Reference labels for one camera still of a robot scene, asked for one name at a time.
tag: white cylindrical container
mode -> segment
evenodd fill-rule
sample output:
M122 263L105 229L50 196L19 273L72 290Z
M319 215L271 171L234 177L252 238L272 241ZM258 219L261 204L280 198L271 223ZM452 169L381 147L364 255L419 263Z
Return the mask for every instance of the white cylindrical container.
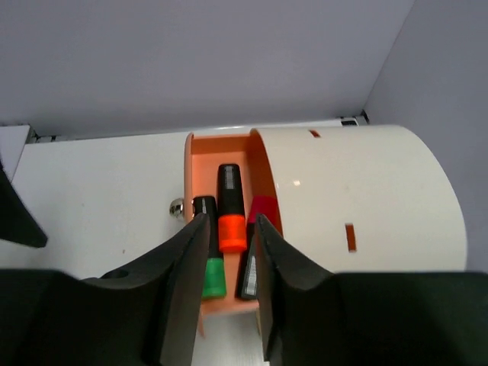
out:
M367 126L253 133L268 155L284 238L317 264L334 272L465 268L458 200L412 132Z

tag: marker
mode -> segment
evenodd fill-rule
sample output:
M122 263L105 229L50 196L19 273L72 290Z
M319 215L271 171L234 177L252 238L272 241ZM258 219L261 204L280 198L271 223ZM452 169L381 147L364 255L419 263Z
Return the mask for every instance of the marker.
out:
M246 216L242 197L241 173L237 164L222 164L217 176L219 204L219 248L221 252L247 249Z
M219 250L217 229L217 204L213 196L198 196L193 199L195 215L203 213L210 217L210 241L208 244L207 267L205 268L204 292L202 299L225 297L226 275L223 254Z
M257 299L256 247L252 240L257 214L264 214L276 226L278 216L278 201L268 196L254 196L251 213L247 220L248 248L241 255L239 272L237 274L236 297L242 300Z

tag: pink highlighter cap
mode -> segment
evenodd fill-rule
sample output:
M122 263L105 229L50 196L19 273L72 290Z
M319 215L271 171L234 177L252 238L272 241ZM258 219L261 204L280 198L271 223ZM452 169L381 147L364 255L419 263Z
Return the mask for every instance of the pink highlighter cap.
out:
M269 196L254 196L251 204L251 212L249 214L247 224L255 223L257 214L265 215L268 220L276 226L276 219L278 217L278 200Z

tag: white wall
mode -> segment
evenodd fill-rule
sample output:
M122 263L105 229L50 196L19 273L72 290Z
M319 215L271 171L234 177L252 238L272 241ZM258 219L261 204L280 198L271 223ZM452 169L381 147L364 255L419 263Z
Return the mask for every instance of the white wall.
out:
M0 2L0 122L93 136L356 114L413 1Z
M366 104L435 154L467 225L468 267L488 270L488 2L418 0Z

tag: white table surface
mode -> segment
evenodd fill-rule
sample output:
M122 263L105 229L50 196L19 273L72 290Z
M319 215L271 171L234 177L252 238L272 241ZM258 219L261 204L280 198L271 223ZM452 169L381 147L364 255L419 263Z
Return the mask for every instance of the white table surface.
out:
M299 125L341 124L325 120ZM187 135L26 145L13 185L49 240L42 249L0 240L0 268L55 268L77 278L98 277L166 241L183 226L169 216L169 204L183 195ZM207 339L197 337L193 363L263 364L254 322L252 314L207 319ZM225 346L228 337L246 341Z
M29 126L0 127L0 159L10 181L14 177L30 130Z

